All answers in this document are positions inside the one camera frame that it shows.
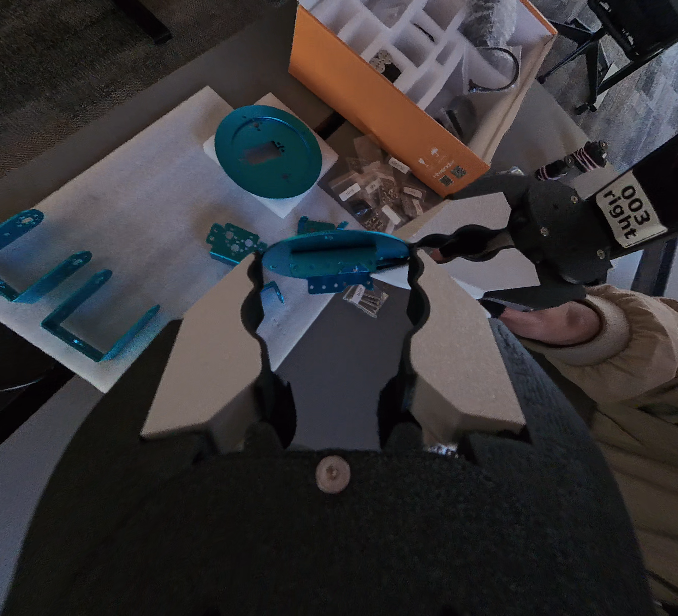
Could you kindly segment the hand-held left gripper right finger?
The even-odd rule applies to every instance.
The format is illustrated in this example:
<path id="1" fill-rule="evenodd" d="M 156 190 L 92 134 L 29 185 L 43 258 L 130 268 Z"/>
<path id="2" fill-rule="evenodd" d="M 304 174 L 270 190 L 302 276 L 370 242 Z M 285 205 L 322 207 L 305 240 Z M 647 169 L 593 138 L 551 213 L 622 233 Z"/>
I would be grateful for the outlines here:
<path id="1" fill-rule="evenodd" d="M 377 404 L 379 444 L 396 427 L 419 426 L 434 443 L 461 442 L 469 434 L 510 439 L 526 433 L 526 420 L 486 310 L 425 251 L 411 251 L 403 340 L 396 375 Z"/>

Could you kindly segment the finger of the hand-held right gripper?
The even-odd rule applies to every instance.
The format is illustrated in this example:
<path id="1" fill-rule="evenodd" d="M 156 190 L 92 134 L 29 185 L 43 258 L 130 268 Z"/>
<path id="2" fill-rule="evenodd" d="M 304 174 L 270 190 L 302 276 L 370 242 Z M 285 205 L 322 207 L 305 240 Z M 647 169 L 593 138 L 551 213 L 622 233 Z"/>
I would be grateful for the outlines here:
<path id="1" fill-rule="evenodd" d="M 581 301 L 587 294 L 583 285 L 564 281 L 549 266 L 533 264 L 505 243 L 464 255 L 444 256 L 442 249 L 431 249 L 430 257 L 476 300 L 521 312 Z"/>
<path id="2" fill-rule="evenodd" d="M 467 226 L 502 231 L 507 227 L 510 215 L 511 207 L 501 192 L 446 200 L 410 223 L 410 243 L 431 235 L 449 237 Z"/>

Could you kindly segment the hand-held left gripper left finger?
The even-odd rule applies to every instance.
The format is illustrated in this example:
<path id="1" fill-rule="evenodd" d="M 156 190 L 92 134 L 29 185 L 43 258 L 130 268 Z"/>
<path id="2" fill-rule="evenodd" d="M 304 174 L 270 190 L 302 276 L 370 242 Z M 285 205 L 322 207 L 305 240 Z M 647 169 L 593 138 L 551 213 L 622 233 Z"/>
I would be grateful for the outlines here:
<path id="1" fill-rule="evenodd" d="M 262 255 L 253 253 L 186 311 L 141 439 L 190 434 L 215 453 L 232 453 L 243 448 L 252 425 L 265 423 L 282 449 L 292 445 L 291 385 L 272 369 L 258 334 L 263 286 Z"/>

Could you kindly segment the blue disc with mounted bracket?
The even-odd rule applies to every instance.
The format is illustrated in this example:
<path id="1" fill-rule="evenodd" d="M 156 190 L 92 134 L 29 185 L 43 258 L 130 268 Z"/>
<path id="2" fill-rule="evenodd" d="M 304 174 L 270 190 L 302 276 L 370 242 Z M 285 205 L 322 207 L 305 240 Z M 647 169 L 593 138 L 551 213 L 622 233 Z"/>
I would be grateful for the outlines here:
<path id="1" fill-rule="evenodd" d="M 372 275 L 405 265 L 410 247 L 390 234 L 335 230 L 298 234 L 263 253 L 262 265 L 280 276 L 307 281 L 311 295 L 348 287 L 374 289 Z"/>

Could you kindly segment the person's right forearm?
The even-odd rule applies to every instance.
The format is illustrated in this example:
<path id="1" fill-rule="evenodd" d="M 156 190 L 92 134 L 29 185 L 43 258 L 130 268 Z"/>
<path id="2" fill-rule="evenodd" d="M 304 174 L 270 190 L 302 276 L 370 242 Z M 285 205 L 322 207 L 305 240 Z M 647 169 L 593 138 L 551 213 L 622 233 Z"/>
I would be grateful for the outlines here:
<path id="1" fill-rule="evenodd" d="M 611 285 L 591 287 L 583 304 L 597 313 L 596 337 L 576 346 L 521 338 L 599 404 L 677 401 L 677 301 Z"/>

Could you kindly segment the grey desk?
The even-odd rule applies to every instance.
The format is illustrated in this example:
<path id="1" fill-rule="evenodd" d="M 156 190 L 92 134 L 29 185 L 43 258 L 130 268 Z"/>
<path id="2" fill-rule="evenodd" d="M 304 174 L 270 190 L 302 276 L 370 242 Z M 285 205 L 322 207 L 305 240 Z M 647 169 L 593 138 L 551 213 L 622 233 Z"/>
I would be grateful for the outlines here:
<path id="1" fill-rule="evenodd" d="M 231 105 L 272 91 L 318 125 L 328 107 L 287 71 L 296 4 L 289 2 L 141 91 L 27 166 L 1 180 L 1 219 L 36 206 L 204 86 Z M 376 401 L 396 373 L 409 320 L 396 289 L 369 319 L 334 297 L 279 367 L 292 384 L 297 439 L 311 448 L 372 449 Z M 6 601 L 30 521 L 74 434 L 105 395 L 59 371 L 29 388 L 16 427 L 1 443 L 1 603 Z"/>

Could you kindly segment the person's right hand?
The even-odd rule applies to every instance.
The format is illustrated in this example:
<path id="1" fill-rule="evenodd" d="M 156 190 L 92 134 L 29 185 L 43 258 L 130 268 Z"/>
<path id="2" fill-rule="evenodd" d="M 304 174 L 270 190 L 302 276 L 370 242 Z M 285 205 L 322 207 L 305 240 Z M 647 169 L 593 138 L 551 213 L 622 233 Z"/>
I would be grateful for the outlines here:
<path id="1" fill-rule="evenodd" d="M 579 301 L 530 312 L 506 308 L 499 320 L 517 337 L 556 347 L 586 343 L 603 328 L 598 313 Z"/>

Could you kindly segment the pile of small screw bags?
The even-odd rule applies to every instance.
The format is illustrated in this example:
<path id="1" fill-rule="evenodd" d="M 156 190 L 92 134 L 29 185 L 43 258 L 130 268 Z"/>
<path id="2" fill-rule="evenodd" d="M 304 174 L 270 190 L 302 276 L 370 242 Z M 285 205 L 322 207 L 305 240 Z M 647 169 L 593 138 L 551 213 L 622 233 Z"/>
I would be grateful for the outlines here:
<path id="1" fill-rule="evenodd" d="M 443 201 L 405 163 L 363 135 L 349 140 L 319 186 L 340 207 L 340 230 L 393 234 Z"/>

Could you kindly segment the clear bag of long screws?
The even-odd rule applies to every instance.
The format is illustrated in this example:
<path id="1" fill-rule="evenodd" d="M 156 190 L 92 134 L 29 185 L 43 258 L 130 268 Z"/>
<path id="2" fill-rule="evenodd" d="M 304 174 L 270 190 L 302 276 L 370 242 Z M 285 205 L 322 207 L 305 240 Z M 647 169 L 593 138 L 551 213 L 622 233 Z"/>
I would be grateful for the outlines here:
<path id="1" fill-rule="evenodd" d="M 368 289 L 365 285 L 351 285 L 343 291 L 346 303 L 374 319 L 377 319 L 388 299 L 389 294 L 378 287 Z"/>

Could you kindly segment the orange cardboard box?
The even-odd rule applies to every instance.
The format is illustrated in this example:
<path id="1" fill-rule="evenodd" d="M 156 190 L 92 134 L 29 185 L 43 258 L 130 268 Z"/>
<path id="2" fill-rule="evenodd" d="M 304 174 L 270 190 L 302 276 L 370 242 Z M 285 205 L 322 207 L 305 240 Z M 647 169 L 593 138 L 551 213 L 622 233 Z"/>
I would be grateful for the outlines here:
<path id="1" fill-rule="evenodd" d="M 464 0 L 296 2 L 290 74 L 442 197 L 489 171 L 557 35 L 519 0 L 515 65 L 462 35 Z M 395 84 L 369 65 L 381 49 Z"/>

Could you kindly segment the black servo motor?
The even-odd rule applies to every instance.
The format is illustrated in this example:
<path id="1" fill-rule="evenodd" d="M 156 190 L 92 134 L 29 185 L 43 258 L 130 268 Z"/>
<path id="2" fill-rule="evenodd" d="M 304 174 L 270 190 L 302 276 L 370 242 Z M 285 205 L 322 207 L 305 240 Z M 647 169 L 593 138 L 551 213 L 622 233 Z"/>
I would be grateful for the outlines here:
<path id="1" fill-rule="evenodd" d="M 396 65 L 391 53 L 385 49 L 379 50 L 369 60 L 369 65 L 392 84 L 395 84 L 402 75 L 402 69 Z"/>

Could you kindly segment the white foam sheet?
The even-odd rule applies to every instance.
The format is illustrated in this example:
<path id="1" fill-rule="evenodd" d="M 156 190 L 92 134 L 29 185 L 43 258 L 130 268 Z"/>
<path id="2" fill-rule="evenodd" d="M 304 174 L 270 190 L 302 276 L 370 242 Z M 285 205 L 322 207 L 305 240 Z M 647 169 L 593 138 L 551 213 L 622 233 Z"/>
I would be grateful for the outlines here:
<path id="1" fill-rule="evenodd" d="M 1 250 L 1 278 L 23 292 L 68 256 L 91 260 L 34 304 L 1 299 L 1 322 L 91 383 L 109 391 L 149 342 L 229 271 L 209 255 L 213 224 L 233 223 L 268 245 L 296 234 L 306 215 L 349 222 L 348 212 L 315 186 L 285 217 L 236 186 L 203 145 L 232 112 L 205 87 L 111 154 L 37 203 L 37 228 Z M 64 323 L 107 352 L 152 306 L 160 310 L 114 359 L 99 363 L 41 327 L 42 320 L 101 270 L 112 276 Z"/>

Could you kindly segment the large blue flange plate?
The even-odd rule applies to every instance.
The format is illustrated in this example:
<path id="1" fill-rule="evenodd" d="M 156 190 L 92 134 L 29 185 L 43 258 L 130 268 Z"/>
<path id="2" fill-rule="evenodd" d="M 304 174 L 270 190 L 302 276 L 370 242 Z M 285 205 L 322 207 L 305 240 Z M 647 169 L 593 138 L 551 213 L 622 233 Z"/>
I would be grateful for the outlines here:
<path id="1" fill-rule="evenodd" d="M 218 125 L 216 159 L 240 188 L 269 199 L 297 197 L 314 186 L 323 164 L 314 133 L 291 113 L 252 104 Z"/>

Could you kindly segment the blue square servo bracket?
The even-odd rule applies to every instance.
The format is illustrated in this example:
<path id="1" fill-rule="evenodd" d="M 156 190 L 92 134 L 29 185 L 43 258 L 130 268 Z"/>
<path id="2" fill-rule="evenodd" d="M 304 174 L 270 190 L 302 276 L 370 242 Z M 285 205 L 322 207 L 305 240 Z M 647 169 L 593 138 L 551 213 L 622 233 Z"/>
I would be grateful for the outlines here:
<path id="1" fill-rule="evenodd" d="M 238 265 L 246 256 L 254 252 L 263 254 L 268 248 L 259 235 L 232 223 L 213 224 L 206 243 L 209 246 L 209 255 L 228 265 Z"/>

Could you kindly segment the large blue U bracket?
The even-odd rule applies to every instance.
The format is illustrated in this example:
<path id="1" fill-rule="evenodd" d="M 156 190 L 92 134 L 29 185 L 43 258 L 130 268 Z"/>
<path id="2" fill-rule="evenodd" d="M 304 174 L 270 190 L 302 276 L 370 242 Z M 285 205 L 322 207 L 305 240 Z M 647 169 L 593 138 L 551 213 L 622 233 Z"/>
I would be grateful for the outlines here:
<path id="1" fill-rule="evenodd" d="M 161 309 L 159 304 L 148 309 L 107 351 L 103 352 L 93 345 L 70 332 L 64 327 L 64 322 L 75 313 L 91 296 L 95 295 L 103 285 L 112 277 L 112 270 L 104 269 L 95 273 L 79 289 L 75 290 L 50 312 L 41 322 L 40 326 L 49 334 L 53 335 L 76 352 L 84 355 L 95 363 L 109 361 L 116 358 L 131 344 L 138 334 L 156 317 Z"/>
<path id="2" fill-rule="evenodd" d="M 72 254 L 21 292 L 15 290 L 8 282 L 2 279 L 1 298 L 15 304 L 35 304 L 87 265 L 91 258 L 92 253 L 90 251 L 80 251 Z"/>
<path id="3" fill-rule="evenodd" d="M 11 245 L 20 239 L 29 231 L 35 229 L 43 220 L 45 215 L 38 209 L 29 209 L 15 214 L 11 218 L 1 223 L 1 243 L 0 248 Z"/>

